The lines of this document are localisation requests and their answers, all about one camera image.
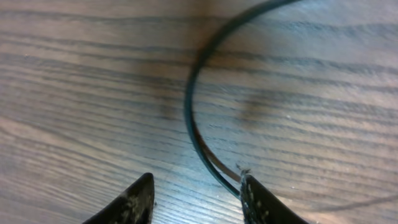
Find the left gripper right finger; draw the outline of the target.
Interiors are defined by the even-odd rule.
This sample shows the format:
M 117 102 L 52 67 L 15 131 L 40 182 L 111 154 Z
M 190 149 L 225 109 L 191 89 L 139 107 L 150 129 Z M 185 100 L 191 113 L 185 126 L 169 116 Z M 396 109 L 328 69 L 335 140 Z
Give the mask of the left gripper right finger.
M 240 199 L 245 224 L 308 224 L 250 174 L 242 176 Z

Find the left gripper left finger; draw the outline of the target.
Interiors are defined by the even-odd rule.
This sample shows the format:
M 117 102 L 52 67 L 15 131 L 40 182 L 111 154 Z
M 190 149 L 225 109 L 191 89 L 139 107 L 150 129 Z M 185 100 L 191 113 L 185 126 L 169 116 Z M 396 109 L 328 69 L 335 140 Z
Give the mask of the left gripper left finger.
M 154 196 L 154 176 L 147 172 L 83 224 L 151 224 Z

